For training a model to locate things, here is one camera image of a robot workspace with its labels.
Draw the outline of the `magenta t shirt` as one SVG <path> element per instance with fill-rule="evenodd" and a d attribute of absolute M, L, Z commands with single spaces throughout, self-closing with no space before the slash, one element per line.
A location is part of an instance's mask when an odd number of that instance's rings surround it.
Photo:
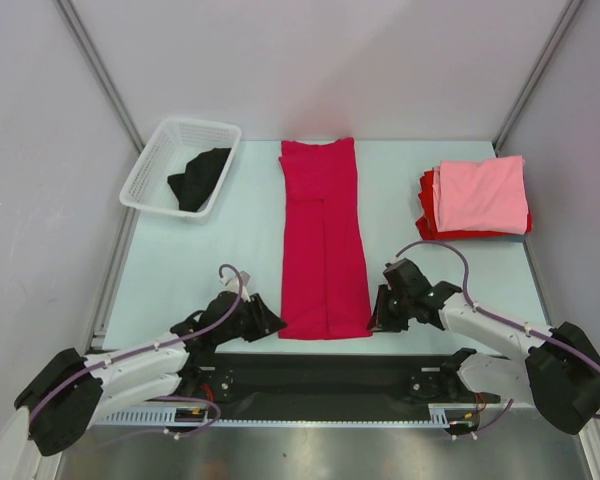
<path fill-rule="evenodd" d="M 354 140 L 284 141 L 279 163 L 286 194 L 281 317 L 287 324 L 280 337 L 370 336 Z"/>

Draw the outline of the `white plastic basket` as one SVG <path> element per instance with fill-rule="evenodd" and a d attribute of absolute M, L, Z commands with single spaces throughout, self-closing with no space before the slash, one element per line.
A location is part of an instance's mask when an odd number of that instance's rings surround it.
<path fill-rule="evenodd" d="M 146 213 L 205 223 L 231 169 L 241 137 L 242 130 L 228 123 L 184 117 L 163 120 L 126 179 L 119 194 L 120 202 Z M 184 173 L 189 161 L 213 149 L 228 151 L 213 190 L 198 211 L 180 209 L 168 177 Z"/>

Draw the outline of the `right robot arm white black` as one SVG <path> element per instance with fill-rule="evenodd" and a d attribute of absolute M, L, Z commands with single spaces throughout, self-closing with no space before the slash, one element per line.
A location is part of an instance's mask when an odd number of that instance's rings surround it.
<path fill-rule="evenodd" d="M 558 430 L 575 435 L 600 410 L 600 355 L 578 326 L 518 323 L 468 301 L 447 281 L 431 284 L 408 259 L 386 265 L 369 327 L 400 332 L 410 321 L 471 338 L 493 355 L 463 348 L 444 366 L 453 401 L 490 393 L 532 405 Z"/>

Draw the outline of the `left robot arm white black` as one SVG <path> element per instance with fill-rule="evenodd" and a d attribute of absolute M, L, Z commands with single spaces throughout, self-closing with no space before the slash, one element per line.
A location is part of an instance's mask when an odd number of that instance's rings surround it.
<path fill-rule="evenodd" d="M 201 387 L 195 360 L 234 339 L 254 342 L 286 323 L 253 294 L 223 291 L 203 310 L 141 346 L 96 355 L 57 353 L 16 397 L 29 411 L 29 438 L 44 457 L 67 450 L 95 422 L 158 397 L 187 400 Z"/>

